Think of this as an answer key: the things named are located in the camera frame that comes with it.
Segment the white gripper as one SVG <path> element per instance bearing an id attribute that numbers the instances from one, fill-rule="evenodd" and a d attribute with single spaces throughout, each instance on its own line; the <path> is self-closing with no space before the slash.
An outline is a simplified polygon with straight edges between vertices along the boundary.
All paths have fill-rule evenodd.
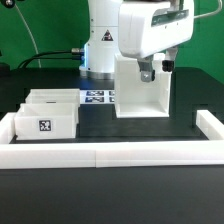
<path id="1" fill-rule="evenodd" d="M 141 81 L 152 82 L 155 70 L 151 55 L 167 49 L 162 70 L 172 72 L 178 52 L 174 46 L 191 38 L 193 23 L 193 0 L 177 0 L 176 4 L 171 0 L 125 1 L 119 9 L 119 51 L 124 57 L 138 59 Z"/>

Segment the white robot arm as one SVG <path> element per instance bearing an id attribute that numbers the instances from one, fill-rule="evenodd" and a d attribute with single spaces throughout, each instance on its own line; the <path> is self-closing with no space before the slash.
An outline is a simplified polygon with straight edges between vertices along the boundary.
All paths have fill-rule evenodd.
<path id="1" fill-rule="evenodd" d="M 152 56 L 188 41 L 193 33 L 194 0 L 88 0 L 90 37 L 79 67 L 83 77 L 112 79 L 114 56 L 140 61 L 152 73 Z"/>

